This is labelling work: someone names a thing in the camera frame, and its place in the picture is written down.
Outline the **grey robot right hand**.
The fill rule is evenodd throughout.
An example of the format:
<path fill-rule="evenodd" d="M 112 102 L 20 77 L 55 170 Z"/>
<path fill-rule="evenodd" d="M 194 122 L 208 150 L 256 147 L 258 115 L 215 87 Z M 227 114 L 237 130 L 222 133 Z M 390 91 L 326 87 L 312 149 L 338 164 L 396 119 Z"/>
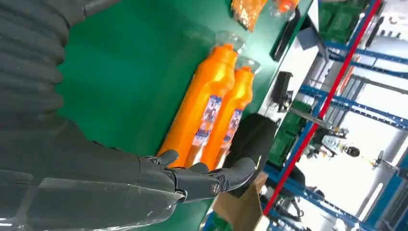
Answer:
<path fill-rule="evenodd" d="M 168 168 L 88 140 L 60 117 L 0 117 L 3 231 L 127 231 L 168 220 L 177 205 L 242 186 L 255 164 Z"/>

